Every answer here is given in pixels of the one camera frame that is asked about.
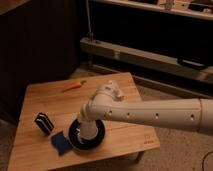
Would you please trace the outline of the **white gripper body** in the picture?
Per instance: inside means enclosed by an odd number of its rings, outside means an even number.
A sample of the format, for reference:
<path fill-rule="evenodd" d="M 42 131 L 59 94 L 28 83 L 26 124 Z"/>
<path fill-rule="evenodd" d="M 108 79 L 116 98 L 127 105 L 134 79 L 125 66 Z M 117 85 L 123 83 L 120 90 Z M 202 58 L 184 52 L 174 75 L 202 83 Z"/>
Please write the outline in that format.
<path fill-rule="evenodd" d="M 79 136 L 82 140 L 92 140 L 97 136 L 98 128 L 95 121 L 81 122 Z"/>

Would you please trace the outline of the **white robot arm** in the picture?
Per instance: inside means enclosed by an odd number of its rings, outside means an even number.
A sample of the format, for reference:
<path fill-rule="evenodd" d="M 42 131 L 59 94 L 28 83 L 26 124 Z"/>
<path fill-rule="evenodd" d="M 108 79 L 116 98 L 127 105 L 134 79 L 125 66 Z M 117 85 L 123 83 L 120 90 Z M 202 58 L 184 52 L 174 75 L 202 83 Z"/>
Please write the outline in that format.
<path fill-rule="evenodd" d="M 96 120 L 127 122 L 213 135 L 212 99 L 125 102 L 115 81 L 101 85 L 81 108 L 80 137 L 98 135 Z"/>

